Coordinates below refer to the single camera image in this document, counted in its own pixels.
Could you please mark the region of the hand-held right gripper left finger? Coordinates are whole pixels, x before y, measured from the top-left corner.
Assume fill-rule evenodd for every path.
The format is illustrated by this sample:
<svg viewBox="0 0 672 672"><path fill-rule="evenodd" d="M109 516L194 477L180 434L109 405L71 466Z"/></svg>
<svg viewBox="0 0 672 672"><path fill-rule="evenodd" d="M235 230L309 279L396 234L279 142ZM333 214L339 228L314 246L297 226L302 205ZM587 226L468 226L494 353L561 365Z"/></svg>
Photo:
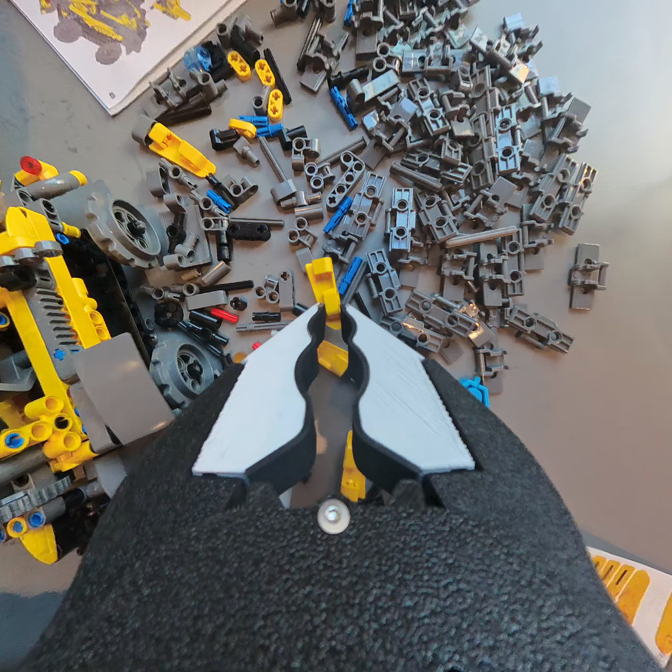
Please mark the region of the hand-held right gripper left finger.
<svg viewBox="0 0 672 672"><path fill-rule="evenodd" d="M287 491L316 458L308 390L320 369L323 305L315 304L248 356L192 466L196 476L239 478Z"/></svg>

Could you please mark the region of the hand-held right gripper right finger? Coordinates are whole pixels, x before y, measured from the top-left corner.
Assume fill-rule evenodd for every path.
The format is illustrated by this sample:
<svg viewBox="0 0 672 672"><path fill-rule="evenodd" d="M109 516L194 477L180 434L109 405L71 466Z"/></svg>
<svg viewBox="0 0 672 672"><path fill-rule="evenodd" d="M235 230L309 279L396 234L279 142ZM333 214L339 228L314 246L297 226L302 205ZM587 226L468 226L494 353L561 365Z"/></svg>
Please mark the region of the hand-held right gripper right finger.
<svg viewBox="0 0 672 672"><path fill-rule="evenodd" d="M356 308L341 311L346 376L356 389L353 457L384 491L401 481L475 469L426 360Z"/></svg>

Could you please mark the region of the yellow brick vehicle model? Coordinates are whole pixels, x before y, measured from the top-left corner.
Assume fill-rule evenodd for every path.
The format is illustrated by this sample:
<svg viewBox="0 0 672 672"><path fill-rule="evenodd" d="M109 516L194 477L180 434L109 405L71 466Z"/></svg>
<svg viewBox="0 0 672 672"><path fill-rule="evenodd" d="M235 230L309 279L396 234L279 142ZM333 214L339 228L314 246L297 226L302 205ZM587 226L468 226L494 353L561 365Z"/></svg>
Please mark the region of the yellow brick vehicle model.
<svg viewBox="0 0 672 672"><path fill-rule="evenodd" d="M226 218L166 161L148 175L163 218L102 180L20 159L1 195L1 544L52 565L83 552L133 453L231 358L172 279L211 261Z"/></svg>

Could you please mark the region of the blue brick separator tool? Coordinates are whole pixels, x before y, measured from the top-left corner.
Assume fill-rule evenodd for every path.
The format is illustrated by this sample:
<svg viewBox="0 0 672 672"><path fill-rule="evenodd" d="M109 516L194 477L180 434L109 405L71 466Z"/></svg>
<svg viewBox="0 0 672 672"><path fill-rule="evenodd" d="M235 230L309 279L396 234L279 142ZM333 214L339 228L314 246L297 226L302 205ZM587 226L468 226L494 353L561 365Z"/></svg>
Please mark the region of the blue brick separator tool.
<svg viewBox="0 0 672 672"><path fill-rule="evenodd" d="M483 406L490 408L489 390L479 376L474 375L472 378L462 377L459 379L459 383Z"/></svg>

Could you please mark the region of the pile of grey brick pieces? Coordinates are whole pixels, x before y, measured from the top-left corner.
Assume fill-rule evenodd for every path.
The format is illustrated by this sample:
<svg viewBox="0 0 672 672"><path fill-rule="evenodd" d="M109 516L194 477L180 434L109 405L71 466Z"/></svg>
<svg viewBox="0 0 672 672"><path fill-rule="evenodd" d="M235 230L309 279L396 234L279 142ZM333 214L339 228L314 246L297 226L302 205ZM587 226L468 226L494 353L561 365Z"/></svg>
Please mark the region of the pile of grey brick pieces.
<svg viewBox="0 0 672 672"><path fill-rule="evenodd" d="M202 43L214 90L172 108L152 90L133 138L148 148L158 122L213 162L216 173L200 178L159 156L228 223L224 238L207 234L207 267L190 280L172 271L226 292L226 302L201 299L184 315L202 313L227 338L226 323L274 333L303 313L292 270L223 283L235 242L264 243L276 231L305 276L306 264L331 257L341 305L421 354L452 364L469 345L489 393L501 392L508 369L500 329L568 353L574 339L519 299L553 235L576 233L593 192L596 170L573 156L590 106L536 73L538 27L510 15L489 38L464 24L473 4L349 1L340 28L335 1L280 1L276 26L315 10L300 87L316 95L326 85L347 129L365 134L326 156L304 124L283 124L287 80L272 51L259 51L263 35L247 16ZM246 356L224 353L229 364Z"/></svg>

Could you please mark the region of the instruction booklet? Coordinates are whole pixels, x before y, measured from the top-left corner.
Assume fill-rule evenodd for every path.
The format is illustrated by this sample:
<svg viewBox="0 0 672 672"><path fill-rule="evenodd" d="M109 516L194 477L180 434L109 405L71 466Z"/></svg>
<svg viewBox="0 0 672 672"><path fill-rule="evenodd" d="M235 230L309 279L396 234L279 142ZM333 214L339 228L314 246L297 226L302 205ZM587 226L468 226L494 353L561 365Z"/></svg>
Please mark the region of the instruction booklet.
<svg viewBox="0 0 672 672"><path fill-rule="evenodd" d="M214 90L202 43L244 1L10 1L111 116Z"/></svg>

